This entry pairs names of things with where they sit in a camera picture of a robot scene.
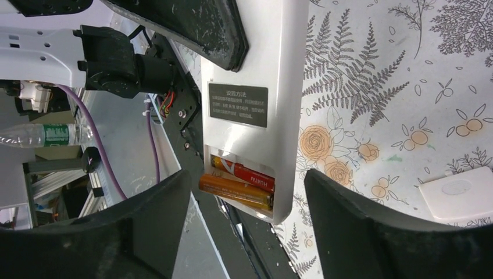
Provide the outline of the white battery cover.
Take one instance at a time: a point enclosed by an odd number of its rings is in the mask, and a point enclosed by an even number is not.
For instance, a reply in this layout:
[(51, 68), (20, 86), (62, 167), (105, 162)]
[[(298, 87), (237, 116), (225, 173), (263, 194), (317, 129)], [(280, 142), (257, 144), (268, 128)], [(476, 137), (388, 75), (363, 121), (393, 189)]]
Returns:
[(419, 190), (438, 223), (492, 221), (492, 170), (485, 166), (427, 182)]

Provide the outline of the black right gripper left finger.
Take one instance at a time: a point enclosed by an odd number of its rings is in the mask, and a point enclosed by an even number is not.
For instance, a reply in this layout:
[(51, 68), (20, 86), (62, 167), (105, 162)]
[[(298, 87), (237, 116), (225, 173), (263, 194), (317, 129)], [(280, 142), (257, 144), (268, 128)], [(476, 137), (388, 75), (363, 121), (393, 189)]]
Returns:
[(1, 231), (2, 278), (171, 278), (191, 195), (180, 170), (103, 211)]

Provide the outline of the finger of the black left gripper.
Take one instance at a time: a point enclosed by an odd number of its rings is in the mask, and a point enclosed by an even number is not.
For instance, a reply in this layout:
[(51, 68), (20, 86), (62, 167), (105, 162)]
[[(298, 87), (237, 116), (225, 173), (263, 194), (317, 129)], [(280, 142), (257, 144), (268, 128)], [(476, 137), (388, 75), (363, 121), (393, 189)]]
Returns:
[(224, 70), (242, 68), (249, 43), (236, 1), (109, 0), (104, 4)]

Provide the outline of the white red remote control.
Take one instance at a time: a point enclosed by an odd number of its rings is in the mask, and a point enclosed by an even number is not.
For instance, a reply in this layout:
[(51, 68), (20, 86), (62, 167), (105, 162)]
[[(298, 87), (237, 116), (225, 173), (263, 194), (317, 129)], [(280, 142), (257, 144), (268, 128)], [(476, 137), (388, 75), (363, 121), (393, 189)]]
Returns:
[(292, 209), (309, 2), (237, 5), (249, 44), (240, 71), (201, 59), (205, 171), (216, 155), (273, 177), (272, 210), (230, 204), (279, 224)]

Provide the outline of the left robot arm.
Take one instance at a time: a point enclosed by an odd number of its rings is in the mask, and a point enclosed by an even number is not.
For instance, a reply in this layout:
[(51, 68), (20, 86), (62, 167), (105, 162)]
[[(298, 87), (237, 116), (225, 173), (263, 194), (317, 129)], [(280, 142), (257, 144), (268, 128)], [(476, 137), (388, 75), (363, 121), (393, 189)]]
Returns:
[[(249, 44), (235, 1), (106, 1), (105, 5), (177, 41), (224, 70), (237, 72)], [(107, 91), (131, 99), (163, 94), (178, 78), (168, 59), (137, 54), (131, 39), (110, 27), (1, 28), (1, 91), (29, 86)]]

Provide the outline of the red orange battery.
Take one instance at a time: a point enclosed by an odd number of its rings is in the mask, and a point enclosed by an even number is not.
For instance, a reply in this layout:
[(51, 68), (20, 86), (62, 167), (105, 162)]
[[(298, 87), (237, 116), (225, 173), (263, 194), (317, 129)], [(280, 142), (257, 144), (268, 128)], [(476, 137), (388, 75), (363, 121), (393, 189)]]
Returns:
[(211, 160), (212, 166), (221, 171), (225, 171), (232, 176), (242, 179), (264, 191), (274, 193), (275, 179), (258, 171), (249, 169), (243, 164), (234, 163), (223, 158), (213, 156)]

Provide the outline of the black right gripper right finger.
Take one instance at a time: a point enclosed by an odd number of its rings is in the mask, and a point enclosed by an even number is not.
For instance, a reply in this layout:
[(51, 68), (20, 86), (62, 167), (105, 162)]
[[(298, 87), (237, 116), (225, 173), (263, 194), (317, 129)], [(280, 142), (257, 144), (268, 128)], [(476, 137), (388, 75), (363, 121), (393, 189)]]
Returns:
[(325, 278), (492, 277), (492, 225), (463, 228), (413, 217), (315, 169), (304, 185)]

